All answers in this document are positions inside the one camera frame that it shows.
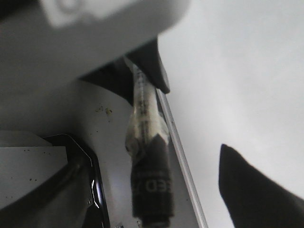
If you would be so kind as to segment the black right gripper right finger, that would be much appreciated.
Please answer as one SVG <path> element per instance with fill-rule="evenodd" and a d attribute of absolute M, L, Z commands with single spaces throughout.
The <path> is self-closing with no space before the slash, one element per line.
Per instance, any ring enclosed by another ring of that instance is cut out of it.
<path fill-rule="evenodd" d="M 234 227 L 304 226 L 304 200 L 265 176 L 225 144 L 220 148 L 218 181 Z"/>

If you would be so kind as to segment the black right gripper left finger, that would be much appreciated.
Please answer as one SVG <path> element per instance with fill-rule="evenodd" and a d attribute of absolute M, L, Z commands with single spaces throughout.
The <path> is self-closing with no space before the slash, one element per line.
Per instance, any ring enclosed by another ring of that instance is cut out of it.
<path fill-rule="evenodd" d="M 130 51 L 126 57 L 145 73 L 156 88 L 164 94 L 168 94 L 170 92 L 169 80 L 158 47 L 158 39 L 153 39 Z"/>

